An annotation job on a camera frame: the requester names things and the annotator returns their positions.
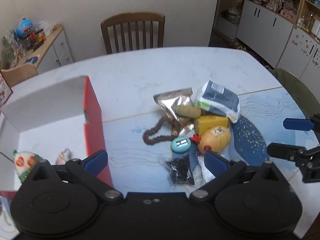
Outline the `yellow cardboard box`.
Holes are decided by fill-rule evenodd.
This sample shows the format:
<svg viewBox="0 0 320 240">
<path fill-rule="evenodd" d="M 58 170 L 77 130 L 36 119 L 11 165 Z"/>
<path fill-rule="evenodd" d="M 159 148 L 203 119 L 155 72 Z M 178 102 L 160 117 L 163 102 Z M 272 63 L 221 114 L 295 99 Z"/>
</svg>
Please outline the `yellow cardboard box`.
<svg viewBox="0 0 320 240">
<path fill-rule="evenodd" d="M 194 131 L 202 136 L 206 131 L 210 131 L 217 126 L 229 127 L 229 119 L 218 115 L 200 116 L 194 121 Z"/>
</svg>

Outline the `white blue tissue pack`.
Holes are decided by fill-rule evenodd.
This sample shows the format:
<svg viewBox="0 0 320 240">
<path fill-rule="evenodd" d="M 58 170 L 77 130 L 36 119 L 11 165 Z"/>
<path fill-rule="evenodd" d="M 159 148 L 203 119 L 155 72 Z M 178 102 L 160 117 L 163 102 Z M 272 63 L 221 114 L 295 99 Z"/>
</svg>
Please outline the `white blue tissue pack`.
<svg viewBox="0 0 320 240">
<path fill-rule="evenodd" d="M 233 124 L 237 123 L 240 117 L 239 97 L 211 80 L 197 91 L 194 105 L 209 113 L 227 117 Z"/>
</svg>

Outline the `white granules plastic bag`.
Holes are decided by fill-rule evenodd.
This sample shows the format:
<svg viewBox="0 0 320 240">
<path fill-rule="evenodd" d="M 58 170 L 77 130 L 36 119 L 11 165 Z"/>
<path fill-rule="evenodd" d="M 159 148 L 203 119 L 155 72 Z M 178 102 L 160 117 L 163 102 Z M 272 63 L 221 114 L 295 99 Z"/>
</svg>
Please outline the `white granules plastic bag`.
<svg viewBox="0 0 320 240">
<path fill-rule="evenodd" d="M 198 155 L 197 161 L 198 161 L 199 166 L 201 168 L 202 178 L 204 179 L 204 182 L 208 183 L 208 182 L 212 181 L 213 179 L 215 179 L 215 176 L 212 174 L 212 172 L 210 172 L 210 170 L 208 170 L 208 168 L 206 168 L 206 166 L 204 164 L 204 156 L 201 154 Z"/>
</svg>

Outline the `black beads plastic bag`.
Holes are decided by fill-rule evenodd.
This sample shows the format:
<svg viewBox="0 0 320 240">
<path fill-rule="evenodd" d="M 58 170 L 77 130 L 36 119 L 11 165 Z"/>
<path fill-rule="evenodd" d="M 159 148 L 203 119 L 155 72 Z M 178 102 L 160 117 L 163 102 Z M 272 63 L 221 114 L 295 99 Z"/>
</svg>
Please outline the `black beads plastic bag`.
<svg viewBox="0 0 320 240">
<path fill-rule="evenodd" d="M 169 172 L 169 180 L 173 185 L 195 185 L 189 155 L 180 158 L 162 159 L 161 164 Z"/>
</svg>

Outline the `teal egg-shaped gadget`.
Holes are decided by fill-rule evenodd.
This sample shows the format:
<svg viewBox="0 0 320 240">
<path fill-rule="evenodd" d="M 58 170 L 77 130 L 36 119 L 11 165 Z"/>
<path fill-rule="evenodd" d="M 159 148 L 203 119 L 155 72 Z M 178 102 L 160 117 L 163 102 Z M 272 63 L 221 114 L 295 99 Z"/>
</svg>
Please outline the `teal egg-shaped gadget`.
<svg viewBox="0 0 320 240">
<path fill-rule="evenodd" d="M 171 149 L 176 153 L 187 152 L 191 148 L 191 140 L 188 137 L 177 137 L 171 142 Z"/>
</svg>

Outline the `red white cardboard box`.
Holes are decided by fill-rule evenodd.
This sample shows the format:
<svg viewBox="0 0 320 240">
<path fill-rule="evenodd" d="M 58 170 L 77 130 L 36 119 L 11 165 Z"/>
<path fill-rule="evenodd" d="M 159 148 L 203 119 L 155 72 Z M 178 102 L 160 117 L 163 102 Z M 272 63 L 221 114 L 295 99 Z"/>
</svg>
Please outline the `red white cardboard box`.
<svg viewBox="0 0 320 240">
<path fill-rule="evenodd" d="M 85 159 L 104 150 L 102 113 L 88 76 L 12 95 L 1 109 L 1 196 L 20 188 L 13 152 L 30 152 L 54 165 L 65 149 Z"/>
</svg>

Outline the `white orange mask toy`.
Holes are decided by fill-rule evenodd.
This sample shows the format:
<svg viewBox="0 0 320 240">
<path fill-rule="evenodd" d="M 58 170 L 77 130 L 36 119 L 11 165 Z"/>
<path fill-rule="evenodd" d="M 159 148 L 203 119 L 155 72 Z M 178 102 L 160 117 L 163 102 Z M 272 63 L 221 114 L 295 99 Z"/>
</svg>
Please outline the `white orange mask toy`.
<svg viewBox="0 0 320 240">
<path fill-rule="evenodd" d="M 42 159 L 41 156 L 31 152 L 13 151 L 14 165 L 20 182 L 23 184 L 35 165 Z"/>
</svg>

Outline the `crumpled gold foil bag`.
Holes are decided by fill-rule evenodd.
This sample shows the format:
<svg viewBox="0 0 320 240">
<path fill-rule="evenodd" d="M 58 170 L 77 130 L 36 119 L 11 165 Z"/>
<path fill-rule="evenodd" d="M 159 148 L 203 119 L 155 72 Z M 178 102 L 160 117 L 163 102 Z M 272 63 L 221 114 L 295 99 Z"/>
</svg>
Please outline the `crumpled gold foil bag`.
<svg viewBox="0 0 320 240">
<path fill-rule="evenodd" d="M 194 127 L 193 119 L 176 113 L 176 107 L 193 106 L 191 96 L 193 94 L 192 88 L 178 89 L 161 94 L 156 94 L 153 99 L 157 105 L 165 111 L 166 115 L 171 121 L 177 121 L 180 124 L 179 136 L 187 135 Z"/>
</svg>

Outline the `white tall storage cabinet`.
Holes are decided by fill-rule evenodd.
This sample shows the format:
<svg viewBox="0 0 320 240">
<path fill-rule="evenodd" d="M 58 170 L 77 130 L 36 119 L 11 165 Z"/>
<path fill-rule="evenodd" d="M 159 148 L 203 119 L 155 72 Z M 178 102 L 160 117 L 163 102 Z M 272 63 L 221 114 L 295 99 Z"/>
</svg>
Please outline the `white tall storage cabinet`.
<svg viewBox="0 0 320 240">
<path fill-rule="evenodd" d="M 236 38 L 298 78 L 319 67 L 319 0 L 244 0 Z"/>
</svg>

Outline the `red white snack bag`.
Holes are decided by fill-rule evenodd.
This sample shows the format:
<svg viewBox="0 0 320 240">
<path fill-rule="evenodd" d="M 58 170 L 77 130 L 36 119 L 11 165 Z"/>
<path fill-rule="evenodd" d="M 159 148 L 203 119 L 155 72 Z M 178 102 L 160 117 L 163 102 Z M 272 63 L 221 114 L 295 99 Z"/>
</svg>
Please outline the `red white snack bag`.
<svg viewBox="0 0 320 240">
<path fill-rule="evenodd" d="M 10 98 L 13 91 L 2 71 L 0 71 L 0 107 L 2 107 Z"/>
</svg>

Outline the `wicker chair back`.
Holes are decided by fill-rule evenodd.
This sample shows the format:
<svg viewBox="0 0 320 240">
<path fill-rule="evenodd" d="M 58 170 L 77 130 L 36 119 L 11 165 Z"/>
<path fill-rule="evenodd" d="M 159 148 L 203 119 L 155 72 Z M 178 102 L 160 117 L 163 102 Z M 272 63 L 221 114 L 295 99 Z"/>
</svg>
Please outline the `wicker chair back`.
<svg viewBox="0 0 320 240">
<path fill-rule="evenodd" d="M 11 69 L 1 70 L 1 74 L 10 87 L 22 83 L 38 75 L 36 67 L 32 63 L 19 65 Z"/>
</svg>

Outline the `white sideboard cabinet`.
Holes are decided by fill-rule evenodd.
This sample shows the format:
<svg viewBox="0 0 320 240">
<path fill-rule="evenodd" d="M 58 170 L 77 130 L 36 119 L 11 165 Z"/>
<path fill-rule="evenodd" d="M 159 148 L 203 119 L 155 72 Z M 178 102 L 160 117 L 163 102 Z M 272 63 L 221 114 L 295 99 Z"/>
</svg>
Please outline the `white sideboard cabinet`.
<svg viewBox="0 0 320 240">
<path fill-rule="evenodd" d="M 61 24 L 56 24 L 53 32 L 46 37 L 43 45 L 35 51 L 18 61 L 18 66 L 31 63 L 31 59 L 36 57 L 37 61 L 33 63 L 39 74 L 73 63 L 73 58 L 64 28 Z"/>
</svg>

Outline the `blue globe toy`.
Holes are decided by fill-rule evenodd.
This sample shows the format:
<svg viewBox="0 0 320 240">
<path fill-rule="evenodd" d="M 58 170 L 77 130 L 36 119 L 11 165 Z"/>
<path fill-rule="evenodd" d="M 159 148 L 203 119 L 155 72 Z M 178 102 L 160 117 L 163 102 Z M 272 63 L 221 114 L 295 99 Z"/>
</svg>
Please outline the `blue globe toy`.
<svg viewBox="0 0 320 240">
<path fill-rule="evenodd" d="M 31 20 L 24 18 L 16 27 L 16 33 L 18 37 L 25 37 L 28 29 L 33 27 Z"/>
</svg>

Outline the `brown wooden chair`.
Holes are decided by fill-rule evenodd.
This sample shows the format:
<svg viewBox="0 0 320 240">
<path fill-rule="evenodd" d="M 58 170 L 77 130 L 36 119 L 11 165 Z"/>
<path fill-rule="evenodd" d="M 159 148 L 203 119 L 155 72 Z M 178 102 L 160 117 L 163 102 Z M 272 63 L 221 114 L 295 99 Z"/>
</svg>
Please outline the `brown wooden chair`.
<svg viewBox="0 0 320 240">
<path fill-rule="evenodd" d="M 108 55 L 163 47 L 165 16 L 157 12 L 124 12 L 103 20 L 100 27 Z"/>
</svg>

